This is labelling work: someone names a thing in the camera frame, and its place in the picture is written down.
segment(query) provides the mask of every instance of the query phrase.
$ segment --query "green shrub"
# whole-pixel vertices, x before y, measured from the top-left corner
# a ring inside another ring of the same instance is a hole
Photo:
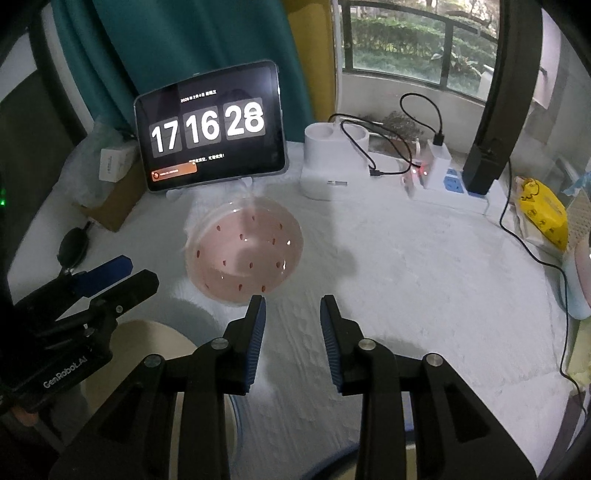
[[[434,69],[440,72],[440,61],[428,64],[440,58],[443,52],[445,24],[426,17],[413,21],[403,18],[351,19],[353,52],[365,65],[356,67],[401,73],[401,69],[407,69],[402,60],[406,57],[411,60],[411,71],[422,72],[428,79],[432,79]],[[478,80],[476,71],[482,73],[485,64],[494,66],[496,44],[461,28],[454,28],[453,52],[452,71]],[[369,53],[374,53],[375,58],[370,59]],[[368,67],[369,60],[381,66]]]

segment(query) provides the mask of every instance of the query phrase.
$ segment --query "tablet screen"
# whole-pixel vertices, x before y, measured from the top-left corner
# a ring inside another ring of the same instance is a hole
[[[283,171],[277,66],[216,70],[139,96],[135,121],[148,188]]]

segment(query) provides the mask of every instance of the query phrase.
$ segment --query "cardboard box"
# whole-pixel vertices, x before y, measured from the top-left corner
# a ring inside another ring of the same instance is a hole
[[[145,191],[146,181],[142,162],[136,161],[127,175],[115,183],[113,191],[103,205],[97,208],[79,208],[82,213],[99,222],[107,230],[117,232]]]

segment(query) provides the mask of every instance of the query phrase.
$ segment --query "power outlet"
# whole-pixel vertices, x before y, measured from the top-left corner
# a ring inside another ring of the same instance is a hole
[[[448,190],[450,192],[464,193],[464,188],[462,187],[462,182],[457,177],[446,176],[443,179],[443,184],[445,185],[446,190]]]

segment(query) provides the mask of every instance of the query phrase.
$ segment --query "metal screw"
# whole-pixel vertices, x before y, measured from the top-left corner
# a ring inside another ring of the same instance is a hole
[[[214,350],[224,350],[229,345],[229,342],[225,338],[214,338],[211,346]]]
[[[364,338],[358,343],[361,350],[373,350],[375,348],[375,342],[370,338]]]
[[[162,357],[159,355],[148,355],[144,358],[144,365],[148,368],[154,368],[162,363]]]
[[[437,353],[430,353],[427,355],[427,363],[432,367],[440,367],[443,365],[443,357]]]

